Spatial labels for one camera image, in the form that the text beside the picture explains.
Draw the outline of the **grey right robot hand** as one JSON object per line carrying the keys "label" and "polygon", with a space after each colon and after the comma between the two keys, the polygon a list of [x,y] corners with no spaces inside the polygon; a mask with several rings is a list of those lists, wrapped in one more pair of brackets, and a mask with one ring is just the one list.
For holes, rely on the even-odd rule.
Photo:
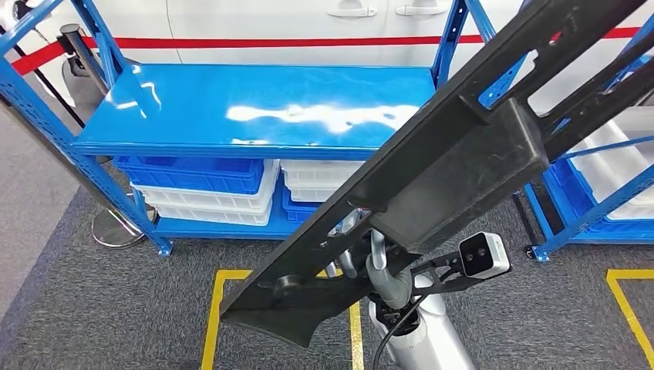
{"label": "grey right robot hand", "polygon": [[[342,221],[336,224],[328,233],[330,237],[341,236],[354,228],[362,216],[367,213],[363,209],[355,209]],[[387,244],[386,237],[379,231],[372,229],[370,233],[371,253],[366,257],[366,272],[373,286],[373,290],[381,297],[383,303],[393,309],[401,309],[409,303],[413,289],[412,274],[404,270],[392,276],[388,269],[386,255]],[[339,262],[342,271],[348,278],[357,278],[358,271],[355,268],[352,254],[349,250],[343,251],[339,255]],[[325,268],[330,278],[335,277],[335,262],[330,262]]]}

